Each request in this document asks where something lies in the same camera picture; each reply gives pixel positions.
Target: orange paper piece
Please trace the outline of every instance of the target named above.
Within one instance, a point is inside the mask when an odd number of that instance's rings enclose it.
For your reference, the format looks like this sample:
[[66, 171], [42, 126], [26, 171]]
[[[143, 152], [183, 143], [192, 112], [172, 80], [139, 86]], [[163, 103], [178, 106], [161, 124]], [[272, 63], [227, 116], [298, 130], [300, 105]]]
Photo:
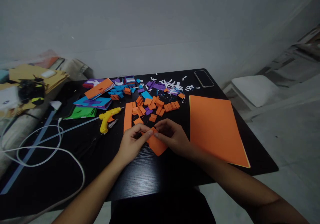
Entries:
[[114, 119], [112, 117], [109, 118], [108, 122], [112, 122]]
[[165, 109], [162, 109], [159, 113], [159, 116], [163, 116], [164, 112], [165, 112]]
[[148, 105], [148, 107], [149, 107], [149, 110], [157, 108], [153, 102], [150, 105]]
[[164, 105], [164, 102], [163, 101], [161, 101], [161, 100], [157, 100], [156, 101], [156, 106], [157, 107], [162, 107]]
[[178, 103], [178, 101], [175, 101], [174, 104], [176, 105], [176, 107], [179, 109], [180, 108], [180, 105]]
[[152, 103], [152, 99], [146, 99], [144, 101], [144, 105], [151, 105], [151, 103]]
[[111, 95], [112, 100], [120, 100], [118, 95]]
[[191, 95], [190, 141], [232, 164], [250, 168], [231, 102]]
[[172, 111], [172, 110], [173, 110], [173, 109], [172, 109], [172, 106], [171, 106], [170, 104], [167, 104], [167, 108], [168, 108], [169, 111]]
[[143, 108], [143, 106], [139, 106], [139, 110], [141, 111], [142, 114], [145, 114], [146, 110]]
[[100, 93], [105, 93], [105, 90], [108, 89], [111, 85], [113, 85], [113, 82], [110, 79], [105, 79], [100, 84], [85, 92], [85, 95], [88, 99], [92, 99]]
[[162, 107], [158, 107], [157, 111], [156, 111], [156, 114], [159, 115], [160, 114], [160, 111], [162, 110]]
[[143, 116], [143, 114], [139, 108], [137, 108], [137, 114], [138, 114], [138, 116]]
[[124, 92], [125, 94], [127, 94], [127, 95], [131, 95], [131, 90], [128, 89], [128, 88], [125, 88], [125, 89], [123, 90], [123, 92]]
[[137, 113], [137, 109], [139, 109], [139, 107], [133, 107], [133, 108], [132, 108], [132, 114], [133, 114], [133, 115], [138, 114], [138, 113]]
[[181, 99], [184, 99], [186, 96], [184, 95], [184, 94], [182, 94], [182, 93], [180, 93], [179, 95], [178, 95]]
[[138, 99], [136, 100], [137, 102], [137, 106], [140, 106], [140, 104], [142, 103], [143, 99], [141, 96], [138, 97]]
[[166, 112], [169, 112], [169, 109], [168, 109], [167, 105], [164, 105], [163, 107], [166, 110]]
[[142, 123], [144, 124], [143, 120], [139, 117], [138, 119], [134, 120], [133, 123], [136, 125], [136, 124], [139, 124], [139, 123]]
[[178, 109], [173, 102], [171, 102], [171, 107], [172, 107], [173, 110]]
[[126, 103], [124, 122], [123, 122], [123, 132], [132, 127], [132, 102]]
[[159, 156], [168, 148], [168, 146], [154, 136], [154, 133], [158, 131], [154, 127], [151, 129], [153, 130], [153, 135], [147, 140], [147, 142], [151, 150], [153, 150], [153, 152]]
[[156, 122], [156, 118], [157, 118], [157, 115], [151, 113], [149, 121]]

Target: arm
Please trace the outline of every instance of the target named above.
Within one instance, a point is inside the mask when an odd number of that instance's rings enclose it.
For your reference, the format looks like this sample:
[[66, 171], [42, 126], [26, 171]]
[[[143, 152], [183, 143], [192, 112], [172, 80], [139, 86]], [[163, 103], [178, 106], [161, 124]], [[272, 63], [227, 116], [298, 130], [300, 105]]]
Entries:
[[155, 136], [176, 154], [195, 162], [210, 175], [255, 223], [308, 223], [306, 219], [266, 185], [206, 153], [189, 142], [181, 125], [165, 119], [155, 125]]
[[[141, 131], [146, 135], [136, 139]], [[53, 222], [93, 223], [118, 176], [139, 153], [142, 145], [153, 134], [149, 127], [137, 124], [123, 134], [120, 148], [111, 163], [67, 206]]]

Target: black table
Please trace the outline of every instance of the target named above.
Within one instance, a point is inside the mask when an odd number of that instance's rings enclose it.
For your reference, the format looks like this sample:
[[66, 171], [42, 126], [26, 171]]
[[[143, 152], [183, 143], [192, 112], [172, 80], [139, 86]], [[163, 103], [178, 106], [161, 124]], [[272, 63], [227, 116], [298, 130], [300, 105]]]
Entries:
[[[152, 76], [153, 78], [156, 78], [157, 81], [163, 79], [169, 81], [170, 79], [173, 79], [173, 81], [180, 82], [180, 85], [184, 87], [191, 84], [194, 87], [200, 87], [200, 84], [194, 75], [195, 71], [196, 70], [186, 70], [159, 73], [158, 76], [155, 74], [138, 75], [135, 76], [135, 78], [143, 80], [143, 83], [145, 84], [150, 81], [150, 77]], [[201, 87], [201, 89], [194, 89], [190, 92], [185, 91], [187, 97], [184, 99], [184, 103], [180, 104], [180, 109], [165, 113], [163, 117], [158, 116], [157, 121], [170, 118], [181, 124], [187, 136], [190, 137], [188, 95], [227, 99], [215, 81], [213, 79], [212, 81], [215, 84], [214, 87]], [[76, 94], [80, 91], [80, 95], [83, 95], [86, 91], [81, 86], [82, 83], [83, 81], [67, 83], [62, 88], [62, 91], [57, 96], [56, 100], [62, 101], [63, 106], [65, 106], [64, 108], [67, 108], [67, 103], [70, 104], [70, 102], [72, 102], [72, 100], [69, 99], [72, 93]], [[154, 96], [156, 95], [156, 89], [152, 90], [152, 94]], [[109, 95], [106, 93], [102, 97], [109, 97]], [[111, 104], [110, 109], [125, 106], [126, 102], [133, 102], [137, 97], [137, 91], [131, 96], [125, 95], [120, 102], [114, 101]], [[163, 97], [160, 97], [160, 100], [165, 103], [169, 102], [169, 99], [164, 99]], [[44, 125], [45, 119], [52, 110], [53, 109], [51, 107], [48, 109], [44, 115], [43, 121], [38, 124], [36, 129]], [[243, 145], [251, 164], [250, 169], [240, 166], [236, 167], [252, 176], [278, 171], [279, 169], [277, 165], [249, 129], [245, 121], [240, 117], [235, 109], [233, 110]], [[115, 115], [114, 118], [119, 119], [118, 122], [100, 139], [93, 155], [88, 158], [85, 158], [84, 156], [81, 161], [86, 175], [85, 186], [88, 185], [110, 163], [119, 149], [123, 134], [124, 111]], [[154, 125], [153, 122], [148, 121], [149, 116], [145, 116], [142, 119], [147, 126], [152, 127]], [[86, 120], [87, 118], [85, 118], [85, 120], [62, 120], [60, 126], [66, 130], [70, 127], [83, 123]], [[56, 124], [57, 120], [53, 120], [51, 123]], [[95, 120], [65, 133], [61, 143], [61, 148], [74, 152], [77, 144], [83, 143], [85, 145], [90, 143], [94, 137], [100, 134], [100, 124], [100, 120]], [[43, 139], [56, 133], [56, 127], [49, 127]], [[26, 145], [31, 145], [35, 139], [36, 135], [31, 137], [29, 141], [27, 141]], [[46, 146], [54, 147], [57, 143], [58, 137], [53, 138], [44, 144]], [[51, 152], [52, 151], [50, 150], [36, 149], [28, 163], [39, 163], [46, 159]], [[9, 166], [7, 172], [0, 180], [0, 190], [2, 190], [4, 185], [7, 183], [17, 166], [18, 164], [16, 163], [12, 163]], [[10, 191], [6, 195], [0, 195], [0, 220], [36, 214], [48, 206], [71, 195], [80, 187], [81, 182], [82, 175], [78, 165], [67, 153], [58, 151], [50, 161], [41, 166], [34, 168], [25, 167], [14, 185], [11, 187]], [[138, 157], [123, 170], [106, 201], [148, 195], [172, 189], [182, 189], [213, 182], [214, 180], [198, 166], [180, 156], [177, 156], [169, 148], [161, 156], [157, 157], [149, 146], [145, 144]], [[70, 203], [70, 201], [58, 206], [55, 210], [64, 208], [68, 203]]]

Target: scissors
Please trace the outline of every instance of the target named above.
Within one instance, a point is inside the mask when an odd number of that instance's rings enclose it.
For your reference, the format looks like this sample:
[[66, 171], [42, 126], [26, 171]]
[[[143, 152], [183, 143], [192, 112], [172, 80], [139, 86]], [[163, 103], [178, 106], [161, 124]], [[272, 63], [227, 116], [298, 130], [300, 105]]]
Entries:
[[[115, 119], [113, 122], [111, 122], [108, 125], [108, 129], [112, 128], [117, 121], [118, 121], [118, 119]], [[83, 156], [87, 154], [87, 157], [90, 158], [92, 156], [92, 154], [94, 153], [95, 149], [96, 149], [97, 143], [99, 142], [101, 137], [104, 136], [104, 135], [105, 135], [105, 133], [101, 133], [97, 137], [93, 138], [91, 143], [89, 145], [87, 145], [87, 146], [85, 146], [83, 144], [78, 145], [75, 148], [76, 157], [78, 159], [82, 159]]]

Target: green paper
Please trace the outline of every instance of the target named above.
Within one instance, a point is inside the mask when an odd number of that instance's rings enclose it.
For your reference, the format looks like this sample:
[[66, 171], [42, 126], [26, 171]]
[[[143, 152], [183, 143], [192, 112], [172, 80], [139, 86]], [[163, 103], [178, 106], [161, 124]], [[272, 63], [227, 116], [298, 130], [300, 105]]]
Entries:
[[84, 117], [95, 117], [97, 113], [96, 108], [91, 107], [75, 107], [71, 116], [65, 118], [67, 119], [77, 119], [77, 118], [84, 118]]

